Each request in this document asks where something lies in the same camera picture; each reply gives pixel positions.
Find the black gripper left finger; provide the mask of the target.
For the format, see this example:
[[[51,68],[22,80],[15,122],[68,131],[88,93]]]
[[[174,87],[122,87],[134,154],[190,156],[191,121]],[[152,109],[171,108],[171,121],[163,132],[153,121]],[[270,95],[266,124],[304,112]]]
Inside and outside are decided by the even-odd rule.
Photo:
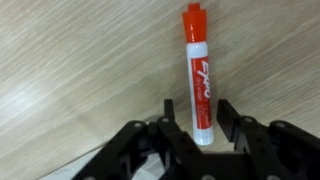
[[[164,118],[167,120],[175,119],[174,104],[172,99],[164,100]]]

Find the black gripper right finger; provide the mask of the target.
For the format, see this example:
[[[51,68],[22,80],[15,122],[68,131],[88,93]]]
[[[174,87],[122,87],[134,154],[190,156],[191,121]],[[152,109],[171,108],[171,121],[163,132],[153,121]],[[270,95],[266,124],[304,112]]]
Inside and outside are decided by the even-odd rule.
[[[229,142],[234,143],[238,131],[239,113],[226,99],[218,101],[217,122]]]

